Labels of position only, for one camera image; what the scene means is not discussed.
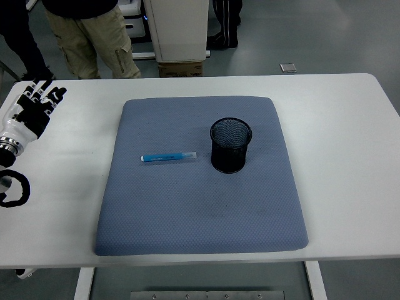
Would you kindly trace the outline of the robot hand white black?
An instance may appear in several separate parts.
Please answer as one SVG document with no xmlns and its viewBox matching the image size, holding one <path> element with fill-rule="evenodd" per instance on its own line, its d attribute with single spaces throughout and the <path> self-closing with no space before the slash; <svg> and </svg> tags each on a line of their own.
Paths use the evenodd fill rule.
<svg viewBox="0 0 400 300">
<path fill-rule="evenodd" d="M 46 89 L 53 81 L 40 83 L 31 81 L 8 109 L 3 119 L 1 136 L 11 138 L 19 144 L 39 139 L 50 122 L 50 115 L 67 93 L 65 87 Z"/>
</svg>

